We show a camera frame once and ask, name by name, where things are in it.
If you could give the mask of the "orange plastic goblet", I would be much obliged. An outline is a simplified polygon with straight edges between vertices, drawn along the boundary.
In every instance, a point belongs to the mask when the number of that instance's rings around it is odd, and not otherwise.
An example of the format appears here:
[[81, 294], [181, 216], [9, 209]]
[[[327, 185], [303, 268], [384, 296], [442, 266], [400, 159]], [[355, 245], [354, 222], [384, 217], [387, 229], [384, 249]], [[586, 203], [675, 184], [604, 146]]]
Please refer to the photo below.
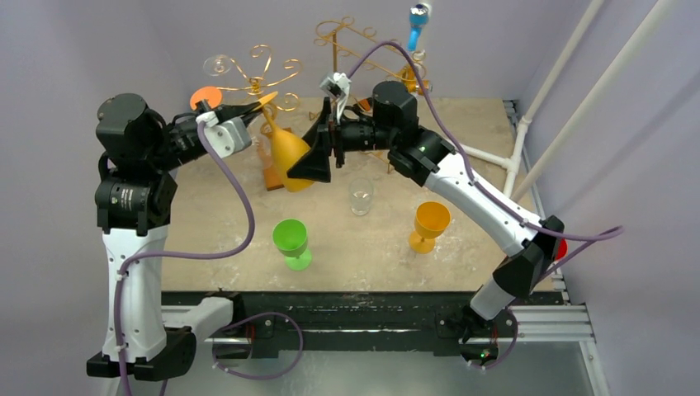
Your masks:
[[206, 101], [211, 108], [219, 106], [223, 102], [223, 93], [218, 87], [205, 86], [197, 89], [190, 97], [189, 105], [192, 110], [196, 109], [196, 104]]

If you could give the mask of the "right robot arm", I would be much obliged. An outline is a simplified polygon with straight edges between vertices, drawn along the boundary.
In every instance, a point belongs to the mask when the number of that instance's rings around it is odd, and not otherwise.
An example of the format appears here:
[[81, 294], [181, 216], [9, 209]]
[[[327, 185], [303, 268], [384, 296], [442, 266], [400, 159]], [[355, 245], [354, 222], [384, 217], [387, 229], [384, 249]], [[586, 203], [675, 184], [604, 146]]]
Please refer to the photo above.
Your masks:
[[385, 149], [390, 165], [418, 186], [451, 202], [478, 224], [501, 248], [505, 259], [477, 290], [463, 314], [466, 330], [482, 336], [496, 316], [514, 300], [528, 297], [560, 247], [564, 225], [555, 216], [542, 219], [506, 197], [488, 182], [476, 180], [458, 145], [422, 127], [418, 102], [400, 82], [380, 82], [373, 88], [369, 116], [355, 120], [335, 117], [331, 101], [303, 136], [310, 145], [286, 170], [292, 179], [329, 182], [329, 159], [337, 167], [345, 154]]

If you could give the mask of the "clear glass front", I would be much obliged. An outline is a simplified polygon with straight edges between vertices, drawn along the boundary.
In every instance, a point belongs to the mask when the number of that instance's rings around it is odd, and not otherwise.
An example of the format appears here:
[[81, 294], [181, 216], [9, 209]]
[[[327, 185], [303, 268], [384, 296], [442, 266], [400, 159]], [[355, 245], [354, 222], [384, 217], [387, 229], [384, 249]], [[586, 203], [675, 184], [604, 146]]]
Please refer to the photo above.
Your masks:
[[272, 150], [269, 139], [262, 134], [256, 134], [254, 136], [254, 143], [256, 145], [256, 152], [262, 164], [262, 169], [273, 167]]

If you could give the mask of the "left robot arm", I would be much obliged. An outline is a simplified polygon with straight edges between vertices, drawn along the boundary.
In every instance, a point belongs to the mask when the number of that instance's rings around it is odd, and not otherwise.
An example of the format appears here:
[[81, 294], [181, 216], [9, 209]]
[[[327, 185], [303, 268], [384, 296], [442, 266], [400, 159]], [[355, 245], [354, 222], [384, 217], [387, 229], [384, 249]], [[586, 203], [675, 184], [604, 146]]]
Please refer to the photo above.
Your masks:
[[162, 310], [162, 260], [177, 191], [174, 171], [205, 155], [222, 160], [247, 149], [248, 125], [272, 99], [216, 105], [200, 99], [190, 113], [167, 122], [146, 100], [122, 93], [97, 112], [104, 151], [95, 193], [109, 275], [109, 314], [102, 349], [86, 364], [97, 378], [133, 376], [157, 382], [186, 374], [202, 342], [217, 330], [237, 337], [246, 315], [222, 294], [194, 308]]

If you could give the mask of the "gold scroll glass rack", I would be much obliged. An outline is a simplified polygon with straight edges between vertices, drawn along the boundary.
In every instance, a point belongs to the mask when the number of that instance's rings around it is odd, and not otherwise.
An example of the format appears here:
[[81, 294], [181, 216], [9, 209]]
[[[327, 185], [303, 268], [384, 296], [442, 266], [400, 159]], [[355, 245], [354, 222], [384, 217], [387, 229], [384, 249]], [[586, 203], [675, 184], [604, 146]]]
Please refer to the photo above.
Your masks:
[[[231, 100], [236, 92], [243, 92], [248, 96], [250, 101], [256, 101], [268, 93], [275, 92], [280, 84], [296, 77], [303, 70], [300, 60], [287, 59], [281, 64], [286, 72], [286, 76], [268, 80], [267, 74], [273, 60], [271, 47], [264, 44], [255, 45], [249, 51], [249, 56], [252, 59], [259, 59], [264, 62], [262, 71], [258, 74], [246, 73], [243, 67], [233, 57], [229, 56], [234, 62], [234, 65], [227, 74], [221, 76], [225, 81], [222, 85], [218, 86], [226, 101]], [[267, 122], [264, 122], [260, 127], [259, 134], [263, 135], [263, 132], [265, 132], [267, 128]], [[267, 191], [283, 188], [281, 178], [274, 167], [263, 169], [262, 176]]]

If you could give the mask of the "tall clear flute glass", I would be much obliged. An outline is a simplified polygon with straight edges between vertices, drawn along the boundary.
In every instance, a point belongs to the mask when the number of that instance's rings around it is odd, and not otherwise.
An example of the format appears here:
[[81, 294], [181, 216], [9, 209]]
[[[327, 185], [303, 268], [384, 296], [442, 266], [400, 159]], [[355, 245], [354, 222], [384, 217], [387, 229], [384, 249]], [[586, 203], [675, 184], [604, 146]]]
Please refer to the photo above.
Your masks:
[[209, 76], [220, 77], [227, 74], [233, 65], [234, 62], [228, 55], [217, 54], [207, 58], [204, 61], [202, 70]]

